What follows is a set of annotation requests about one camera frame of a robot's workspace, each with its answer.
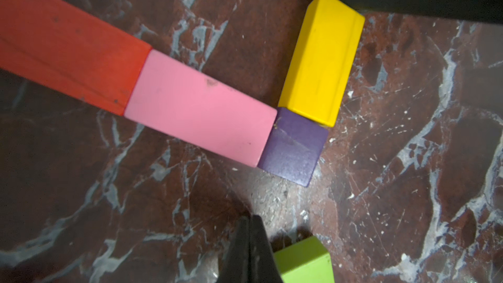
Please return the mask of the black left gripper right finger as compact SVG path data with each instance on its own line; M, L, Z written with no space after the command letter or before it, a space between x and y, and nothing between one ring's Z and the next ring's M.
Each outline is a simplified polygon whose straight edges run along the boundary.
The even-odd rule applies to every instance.
M275 263L263 220L258 215L250 218L249 282L283 283Z

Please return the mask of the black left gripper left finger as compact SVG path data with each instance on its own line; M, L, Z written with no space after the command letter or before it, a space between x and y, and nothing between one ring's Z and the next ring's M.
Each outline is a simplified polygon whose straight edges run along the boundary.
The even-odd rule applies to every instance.
M231 237L217 282L248 282L250 258L250 219L241 217Z

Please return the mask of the small purple block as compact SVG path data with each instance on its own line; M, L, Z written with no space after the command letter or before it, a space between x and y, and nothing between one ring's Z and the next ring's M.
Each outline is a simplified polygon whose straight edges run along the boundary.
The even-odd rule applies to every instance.
M277 112L258 168L308 187L329 131L285 107Z

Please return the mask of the light pink block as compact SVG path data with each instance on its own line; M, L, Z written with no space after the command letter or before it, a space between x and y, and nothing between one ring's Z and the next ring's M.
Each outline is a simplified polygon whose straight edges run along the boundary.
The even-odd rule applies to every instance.
M276 110L152 50L124 116L149 128L256 167Z

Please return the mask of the yellow block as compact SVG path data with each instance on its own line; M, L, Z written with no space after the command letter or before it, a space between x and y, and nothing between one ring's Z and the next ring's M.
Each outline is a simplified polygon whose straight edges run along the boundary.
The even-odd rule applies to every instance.
M279 107L334 127L365 18L339 0L313 0L307 8Z

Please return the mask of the long red block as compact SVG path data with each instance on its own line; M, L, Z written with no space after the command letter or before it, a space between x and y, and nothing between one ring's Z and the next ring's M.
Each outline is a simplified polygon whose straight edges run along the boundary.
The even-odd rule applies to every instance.
M151 49L62 0L1 0L1 68L116 115Z

